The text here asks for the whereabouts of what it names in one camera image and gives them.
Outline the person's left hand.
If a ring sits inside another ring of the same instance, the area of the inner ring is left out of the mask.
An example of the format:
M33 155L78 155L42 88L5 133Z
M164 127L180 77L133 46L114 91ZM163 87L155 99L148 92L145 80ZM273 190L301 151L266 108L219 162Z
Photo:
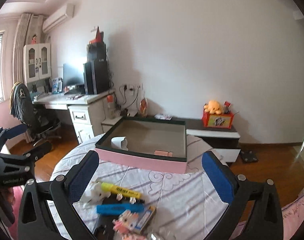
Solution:
M6 226L11 227L15 222L13 204L15 203L13 186L0 188L0 221Z

